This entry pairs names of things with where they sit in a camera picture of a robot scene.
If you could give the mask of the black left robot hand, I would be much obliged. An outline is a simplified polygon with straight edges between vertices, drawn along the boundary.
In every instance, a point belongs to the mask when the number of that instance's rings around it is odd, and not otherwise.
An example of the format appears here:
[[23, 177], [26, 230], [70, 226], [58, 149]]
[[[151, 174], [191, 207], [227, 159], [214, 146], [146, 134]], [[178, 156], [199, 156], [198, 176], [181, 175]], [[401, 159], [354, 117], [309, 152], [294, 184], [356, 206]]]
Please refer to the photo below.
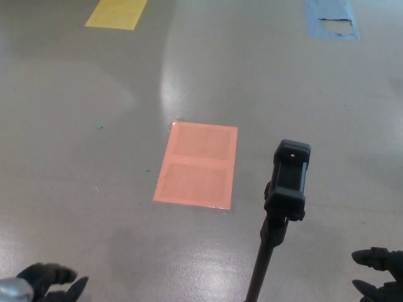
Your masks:
[[[36, 263], [22, 270], [17, 278], [25, 280], [33, 289], [33, 301], [76, 302], [82, 295], [88, 277], [77, 279], [73, 269], [55, 263]], [[67, 291], [48, 292], [53, 285], [71, 284]]]

